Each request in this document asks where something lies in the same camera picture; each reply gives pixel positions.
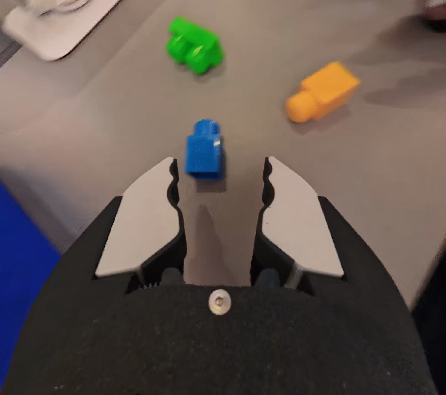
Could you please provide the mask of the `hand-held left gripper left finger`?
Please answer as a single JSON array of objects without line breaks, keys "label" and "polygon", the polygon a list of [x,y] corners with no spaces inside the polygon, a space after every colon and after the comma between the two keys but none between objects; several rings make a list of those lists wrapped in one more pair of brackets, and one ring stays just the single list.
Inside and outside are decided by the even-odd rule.
[{"label": "hand-held left gripper left finger", "polygon": [[167,268],[183,274],[187,242],[178,181],[177,160],[167,157],[124,191],[96,277],[160,279]]}]

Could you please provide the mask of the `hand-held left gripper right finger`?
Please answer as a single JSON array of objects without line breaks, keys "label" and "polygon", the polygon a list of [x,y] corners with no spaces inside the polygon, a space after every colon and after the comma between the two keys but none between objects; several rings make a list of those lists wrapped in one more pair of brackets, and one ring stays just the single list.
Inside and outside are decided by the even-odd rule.
[{"label": "hand-held left gripper right finger", "polygon": [[259,211],[251,260],[251,285],[273,269],[279,287],[299,285],[303,274],[341,279],[343,266],[319,195],[276,157],[265,157],[263,206]]}]

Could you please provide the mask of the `blue one-stud block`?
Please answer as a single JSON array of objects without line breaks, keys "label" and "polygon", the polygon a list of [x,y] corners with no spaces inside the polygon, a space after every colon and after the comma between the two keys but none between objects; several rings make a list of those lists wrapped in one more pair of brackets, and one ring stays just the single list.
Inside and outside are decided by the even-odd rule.
[{"label": "blue one-stud block", "polygon": [[187,136],[185,173],[196,180],[223,178],[223,142],[215,120],[199,120]]}]

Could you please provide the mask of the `blue plastic bin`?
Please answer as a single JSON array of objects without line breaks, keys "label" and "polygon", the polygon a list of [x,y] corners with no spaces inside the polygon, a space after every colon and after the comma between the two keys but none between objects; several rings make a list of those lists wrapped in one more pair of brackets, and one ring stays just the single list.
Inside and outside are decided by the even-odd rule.
[{"label": "blue plastic bin", "polygon": [[61,254],[0,185],[0,385],[27,314]]}]

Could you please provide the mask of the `yellow toy block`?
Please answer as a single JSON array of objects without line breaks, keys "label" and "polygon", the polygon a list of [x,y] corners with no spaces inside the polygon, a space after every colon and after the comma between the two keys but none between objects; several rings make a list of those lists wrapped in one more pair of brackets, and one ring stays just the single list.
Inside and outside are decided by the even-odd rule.
[{"label": "yellow toy block", "polygon": [[321,119],[343,106],[361,82],[342,63],[330,63],[305,78],[298,92],[287,99],[287,117],[298,124]]}]

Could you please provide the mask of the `green two-stud block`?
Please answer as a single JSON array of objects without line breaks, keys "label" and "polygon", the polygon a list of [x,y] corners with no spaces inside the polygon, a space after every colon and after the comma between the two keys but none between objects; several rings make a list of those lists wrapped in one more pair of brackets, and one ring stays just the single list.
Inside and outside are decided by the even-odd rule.
[{"label": "green two-stud block", "polygon": [[196,75],[218,67],[225,57],[217,34],[184,18],[175,17],[169,27],[166,51],[171,59]]}]

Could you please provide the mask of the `grey desk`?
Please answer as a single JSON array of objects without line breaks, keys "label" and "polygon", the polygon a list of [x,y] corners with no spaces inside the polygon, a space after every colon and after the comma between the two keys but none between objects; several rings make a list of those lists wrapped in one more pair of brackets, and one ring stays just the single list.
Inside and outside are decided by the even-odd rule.
[{"label": "grey desk", "polygon": [[[21,48],[1,67],[1,180],[65,252],[99,212],[177,158],[186,280],[246,285],[274,156],[327,197],[408,306],[445,238],[445,35],[417,0],[123,0],[67,58]],[[225,57],[196,75],[170,58],[177,17]],[[293,123],[300,83],[340,62],[362,82],[325,117]],[[223,178],[185,173],[186,138],[213,119]]]}]

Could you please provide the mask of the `person's dark trousers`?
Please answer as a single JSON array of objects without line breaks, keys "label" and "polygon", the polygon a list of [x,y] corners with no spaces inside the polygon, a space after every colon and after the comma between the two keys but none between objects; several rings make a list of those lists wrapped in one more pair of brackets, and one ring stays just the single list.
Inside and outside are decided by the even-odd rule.
[{"label": "person's dark trousers", "polygon": [[446,393],[446,254],[438,260],[413,310],[438,394]]}]

